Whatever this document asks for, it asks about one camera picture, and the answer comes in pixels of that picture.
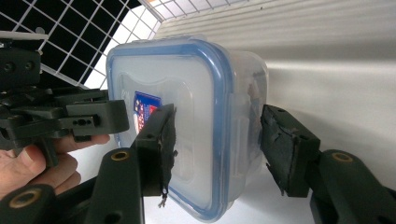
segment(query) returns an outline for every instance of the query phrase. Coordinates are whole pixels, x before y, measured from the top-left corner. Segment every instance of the white wall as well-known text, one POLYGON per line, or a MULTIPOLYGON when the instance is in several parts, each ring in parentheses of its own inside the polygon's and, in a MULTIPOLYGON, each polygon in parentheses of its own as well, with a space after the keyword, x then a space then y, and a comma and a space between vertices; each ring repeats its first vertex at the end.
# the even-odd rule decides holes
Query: white wall
MULTIPOLYGON (((269 68, 267 103, 287 109, 321 150, 360 157, 396 189, 396 2, 253 1, 166 21, 155 38, 204 34, 259 54, 269 68)), ((266 170, 219 223, 312 223, 306 199, 281 197, 266 170)), ((195 223, 174 203, 148 223, 195 223)))

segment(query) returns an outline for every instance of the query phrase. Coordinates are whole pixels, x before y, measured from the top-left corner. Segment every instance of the wire grid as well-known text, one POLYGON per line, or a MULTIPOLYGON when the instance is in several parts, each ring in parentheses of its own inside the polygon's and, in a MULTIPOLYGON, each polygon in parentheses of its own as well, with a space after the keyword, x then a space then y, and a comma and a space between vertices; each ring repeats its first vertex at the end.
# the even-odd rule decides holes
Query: wire grid
POLYGON ((183 17, 246 0, 139 0, 158 21, 183 17))
POLYGON ((128 41, 131 40, 138 40, 138 39, 149 39, 155 36, 156 34, 156 30, 159 28, 159 26, 161 25, 161 23, 159 21, 155 22, 154 26, 150 26, 147 25, 147 23, 142 20, 142 18, 144 17, 144 15, 146 15, 146 9, 143 7, 143 10, 136 12, 136 10, 134 10, 133 8, 129 8, 127 6, 129 0, 126 0, 125 2, 122 2, 121 0, 119 0, 120 3, 122 3, 122 10, 120 10, 119 14, 117 17, 113 16, 106 8, 104 8, 102 6, 102 3, 104 2, 104 0, 101 0, 100 2, 96 2, 93 1, 96 4, 96 9, 94 10, 94 12, 91 14, 91 16, 89 18, 87 18, 86 16, 83 15, 83 13, 81 13, 80 11, 78 11, 76 8, 72 7, 72 3, 73 0, 70 1, 64 1, 61 0, 62 3, 65 4, 65 8, 62 12, 62 14, 59 16, 59 18, 57 20, 53 19, 50 15, 48 15, 47 13, 45 13, 44 11, 42 11, 41 9, 39 9, 38 7, 35 6, 35 3, 37 2, 37 0, 34 1, 27 1, 27 0, 23 0, 23 2, 25 4, 28 5, 28 8, 25 10, 24 14, 21 16, 21 18, 16 21, 14 19, 12 19, 11 17, 9 17, 6 13, 0 11, 0 15, 2 15, 3 17, 7 18, 8 20, 12 21, 15 23, 15 26, 13 28, 12 31, 17 31, 19 28, 23 28, 24 30, 30 32, 30 33, 35 33, 35 31, 29 29, 27 26, 25 26, 23 24, 24 20, 26 19, 26 17, 29 15, 29 13, 31 13, 33 10, 35 10, 36 12, 40 13, 42 16, 46 17, 47 19, 49 19, 50 21, 54 22, 54 25, 52 26, 52 28, 50 29, 48 35, 49 35, 49 39, 44 40, 44 42, 41 44, 41 46, 39 47, 40 50, 42 50, 46 45, 51 45, 53 47, 55 47, 56 49, 60 50, 61 52, 63 52, 66 56, 64 57, 64 60, 62 61, 61 65, 57 68, 55 67, 50 67, 44 63, 41 64, 41 69, 49 74, 52 74, 60 79, 62 79, 63 81, 66 81, 74 86, 80 86, 83 89, 88 89, 89 87, 85 86, 84 84, 81 83, 81 81, 84 79, 85 76, 90 75, 89 71, 92 71, 91 74, 95 73, 96 75, 102 76, 102 81, 100 83, 99 86, 95 86, 95 88, 100 88, 100 89, 105 89, 106 87, 104 86, 106 84, 106 70, 104 69, 98 69, 98 64, 93 64, 94 59, 98 56, 101 55, 101 60, 106 61, 106 54, 109 51, 109 48, 106 48, 105 51, 101 51, 100 49, 102 48, 102 46, 105 44, 106 42, 106 38, 110 38, 110 42, 112 42, 112 47, 114 47, 115 45, 118 44, 123 44, 126 43, 128 41), (111 25, 111 28, 109 29, 109 31, 111 31, 113 28, 115 28, 116 26, 119 27, 123 27, 123 30, 127 31, 127 35, 128 38, 125 38, 125 41, 120 41, 119 39, 114 38, 113 36, 110 36, 109 33, 105 32, 104 30, 102 30, 99 26, 97 26, 93 21, 92 18, 94 17, 94 15, 97 13, 97 11, 101 9, 103 10, 105 13, 107 13, 108 16, 110 16, 114 21, 111 25), (131 26, 126 25, 124 22, 120 21, 120 15, 121 12, 127 9, 128 10, 128 14, 131 13, 133 16, 135 16, 137 18, 137 21, 135 22, 135 25, 133 26, 133 28, 131 28, 131 26), (85 21, 86 24, 83 28, 83 30, 81 31, 81 33, 78 35, 75 32, 71 31, 70 29, 68 29, 66 26, 64 26, 62 24, 62 18, 64 17, 65 13, 68 10, 73 10, 74 12, 76 12, 80 17, 82 17, 85 21), (146 26, 147 29, 150 30, 150 33, 148 36, 143 37, 142 35, 138 34, 137 31, 137 27, 139 26, 146 26), (100 44, 99 48, 96 48, 95 46, 93 46, 92 44, 90 44, 89 41, 85 40, 84 38, 82 38, 84 32, 86 31, 87 27, 91 25, 94 26, 96 29, 98 29, 100 32, 102 32, 105 35, 105 38, 103 38, 102 43, 100 44), (66 50, 63 49, 62 47, 58 46, 56 43, 54 43, 53 41, 51 41, 50 37, 53 34, 53 32, 55 31, 55 29, 57 27, 62 27, 63 29, 65 29, 70 35, 73 35, 74 37, 77 38, 77 41, 73 44, 72 48, 70 50, 66 50), (84 62, 83 60, 81 60, 78 56, 73 54, 73 51, 76 49, 76 46, 78 45, 78 42, 83 42, 84 44, 86 44, 87 46, 91 47, 93 50, 95 50, 95 54, 94 57, 92 57, 91 61, 89 63, 84 62), (86 66, 86 69, 84 71, 84 73, 82 74, 82 76, 80 77, 79 80, 74 80, 73 78, 70 78, 68 75, 61 73, 62 68, 65 66, 65 64, 67 63, 68 60, 70 59, 74 59, 80 63, 82 63, 84 66, 86 66))

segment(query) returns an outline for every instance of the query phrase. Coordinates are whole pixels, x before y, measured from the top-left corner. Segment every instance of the black metal bracket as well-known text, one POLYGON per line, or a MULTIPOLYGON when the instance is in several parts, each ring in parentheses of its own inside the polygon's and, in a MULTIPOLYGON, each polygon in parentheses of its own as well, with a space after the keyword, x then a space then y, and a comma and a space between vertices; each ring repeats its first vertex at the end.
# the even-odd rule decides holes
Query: black metal bracket
POLYGON ((316 223, 396 223, 396 198, 364 163, 341 150, 319 151, 320 140, 286 110, 262 109, 262 146, 267 166, 290 197, 313 190, 316 223))
POLYGON ((52 138, 71 133, 76 141, 88 141, 91 135, 129 129, 125 103, 108 101, 107 91, 41 90, 32 86, 39 73, 39 53, 14 49, 10 42, 0 48, 0 148, 14 149, 18 155, 36 144, 47 165, 56 166, 52 138))

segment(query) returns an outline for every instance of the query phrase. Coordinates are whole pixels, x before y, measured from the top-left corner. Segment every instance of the screw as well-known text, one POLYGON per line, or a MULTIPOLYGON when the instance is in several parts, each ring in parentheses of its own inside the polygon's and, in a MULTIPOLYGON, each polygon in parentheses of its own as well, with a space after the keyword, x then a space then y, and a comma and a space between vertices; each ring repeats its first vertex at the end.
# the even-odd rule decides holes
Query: screw
POLYGON ((35 64, 33 62, 27 62, 25 65, 25 69, 26 70, 33 70, 33 68, 35 67, 35 64))
POLYGON ((4 66, 4 71, 7 73, 12 73, 15 70, 15 64, 12 62, 6 63, 4 66))

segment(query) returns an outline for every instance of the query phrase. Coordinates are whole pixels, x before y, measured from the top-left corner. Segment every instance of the bolt hole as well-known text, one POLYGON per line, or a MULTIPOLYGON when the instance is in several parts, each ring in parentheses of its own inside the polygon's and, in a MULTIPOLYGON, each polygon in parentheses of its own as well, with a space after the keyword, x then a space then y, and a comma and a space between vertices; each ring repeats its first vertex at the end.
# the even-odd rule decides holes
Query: bolt hole
POLYGON ((78 125, 79 126, 85 126, 87 124, 87 121, 85 121, 85 119, 79 119, 78 120, 78 125))
POLYGON ((26 70, 33 70, 35 68, 35 64, 33 63, 33 62, 31 62, 31 61, 29 61, 29 62, 27 62, 26 63, 26 65, 25 65, 25 69, 26 70))
POLYGON ((14 197, 9 206, 11 208, 23 208, 40 198, 41 189, 28 189, 25 192, 14 197))
POLYGON ((113 161, 123 161, 129 158, 129 153, 126 151, 119 151, 111 155, 111 160, 113 161))
POLYGON ((5 139, 7 139, 7 140, 10 139, 10 138, 9 138, 9 135, 8 135, 8 132, 7 132, 6 129, 0 128, 0 134, 1 134, 5 139))
POLYGON ((4 71, 7 73, 12 73, 15 71, 15 63, 13 62, 8 62, 4 65, 4 71))
POLYGON ((300 138, 301 138, 301 139, 304 139, 305 141, 306 141, 306 140, 309 140, 309 138, 308 138, 307 136, 305 136, 305 135, 300 135, 300 138))
POLYGON ((108 214, 105 218, 105 223, 106 224, 113 224, 113 223, 118 223, 121 220, 121 214, 119 213, 111 213, 108 214))
POLYGON ((341 153, 341 152, 334 152, 332 154, 332 157, 337 160, 337 161, 342 161, 342 162, 352 162, 353 159, 348 156, 347 154, 341 153))
POLYGON ((383 216, 379 216, 378 218, 378 221, 380 222, 380 223, 383 223, 383 224, 394 224, 394 222, 392 222, 389 218, 387 218, 387 217, 383 217, 383 216))

